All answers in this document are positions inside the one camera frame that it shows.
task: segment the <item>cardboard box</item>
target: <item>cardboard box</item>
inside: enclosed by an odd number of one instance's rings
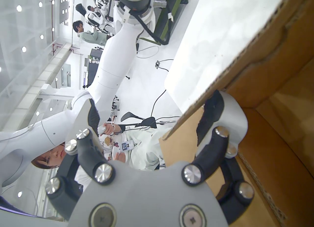
[[[160,140],[167,165],[193,161],[201,106],[216,89],[237,100],[249,124],[237,160],[256,193],[232,226],[314,226],[314,0],[278,4],[266,26]],[[216,193],[221,173],[207,183]]]

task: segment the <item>black cable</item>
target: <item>black cable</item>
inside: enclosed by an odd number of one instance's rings
[[[160,118],[157,118],[155,121],[153,121],[153,122],[152,122],[150,125],[148,125],[148,126],[145,126],[145,127],[142,127],[142,128],[132,128],[132,129],[125,130],[125,131],[123,131],[123,132],[130,131],[130,130],[140,130],[140,129],[144,129],[144,128],[150,127],[154,122],[156,122],[157,120],[159,120],[159,119],[161,119],[161,118],[174,118],[174,117],[180,117],[180,116],[160,117]]]
[[[150,114],[150,116],[153,115],[154,106],[155,106],[157,100],[158,100],[165,92],[166,92],[166,90],[156,99],[156,101],[155,101],[155,103],[154,103],[154,105],[153,105],[152,113]]]
[[[166,70],[167,72],[169,72],[169,71],[168,71],[167,69],[165,69],[165,68],[161,68],[161,67],[159,67],[159,66],[158,66],[158,68],[159,68],[159,69],[163,69],[163,70]]]
[[[166,5],[166,9],[168,11],[168,13],[171,13],[171,10],[168,6],[168,4]],[[146,26],[146,24],[144,23],[144,21],[136,14],[135,11],[130,10],[130,14],[136,18],[136,20],[142,25],[142,27],[146,30],[146,32],[156,41],[161,43],[162,45],[167,45],[169,43],[170,40],[170,33],[171,33],[171,27],[172,27],[172,20],[169,18],[168,19],[168,31],[167,31],[167,38],[165,41],[161,40],[158,36],[154,35],[153,32],[151,32],[149,30],[149,28]]]
[[[173,59],[162,60],[162,61],[159,61],[159,62],[164,62],[164,61],[173,61]]]

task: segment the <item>corrugated cardboard edge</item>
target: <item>corrugated cardboard edge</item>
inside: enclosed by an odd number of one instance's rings
[[[208,87],[208,89],[201,95],[201,97],[189,107],[189,109],[180,117],[176,125],[164,136],[164,140],[167,140],[195,111],[200,108],[205,101],[212,95],[216,89],[223,89],[229,82],[231,82],[243,68],[250,64],[250,56],[254,55],[254,49],[262,39],[264,41],[267,35],[272,30],[279,31],[284,28],[289,19],[299,8],[303,0],[282,0],[273,15],[266,22],[264,28],[258,32],[258,34],[251,40],[251,42],[241,51],[241,53],[232,61],[229,67],[227,67],[217,79]]]
[[[240,151],[238,151],[238,155],[239,155],[240,159],[242,160],[243,164],[245,165],[245,167],[247,168],[247,170],[249,171],[251,177],[254,179],[255,183],[258,186],[258,188],[262,192],[262,194],[263,194],[264,198],[266,199],[267,203],[269,204],[271,210],[273,211],[273,213],[275,214],[277,220],[279,221],[280,226],[281,227],[286,227],[286,225],[284,223],[284,220],[287,219],[287,216],[275,205],[275,202],[272,199],[271,195],[266,191],[264,186],[261,184],[260,180],[258,179],[258,176],[254,172],[254,170],[252,169],[252,167],[250,166],[248,161],[245,159],[243,154]]]

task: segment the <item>white lab coat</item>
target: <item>white lab coat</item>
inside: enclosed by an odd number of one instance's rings
[[[148,130],[135,129],[122,133],[128,140],[132,139],[135,144],[133,150],[126,152],[126,163],[134,169],[153,171],[163,161],[159,138],[169,130],[170,128],[162,130],[149,128]],[[83,185],[83,189],[85,189],[92,179],[80,166],[75,181]]]
[[[91,31],[78,33],[78,37],[87,43],[93,43],[102,46],[105,46],[107,42],[107,34],[98,32],[97,29],[94,29],[93,33]]]

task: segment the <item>ceiling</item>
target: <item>ceiling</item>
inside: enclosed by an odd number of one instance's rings
[[[55,10],[52,0],[0,0],[0,129],[53,56]]]

